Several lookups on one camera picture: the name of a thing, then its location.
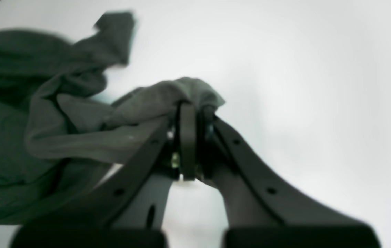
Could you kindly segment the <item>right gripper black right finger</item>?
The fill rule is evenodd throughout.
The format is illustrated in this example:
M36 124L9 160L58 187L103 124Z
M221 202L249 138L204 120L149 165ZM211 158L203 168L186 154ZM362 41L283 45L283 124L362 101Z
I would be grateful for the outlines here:
M368 224L321 204L274 172L213 107L199 114L199 179L227 213L223 248L380 248Z

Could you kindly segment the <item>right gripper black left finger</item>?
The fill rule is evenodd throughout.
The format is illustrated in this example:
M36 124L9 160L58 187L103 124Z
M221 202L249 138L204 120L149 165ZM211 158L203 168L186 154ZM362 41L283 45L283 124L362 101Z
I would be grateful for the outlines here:
M161 231L169 189L194 179L197 110L180 103L136 154L91 193L24 225L11 248L167 248Z

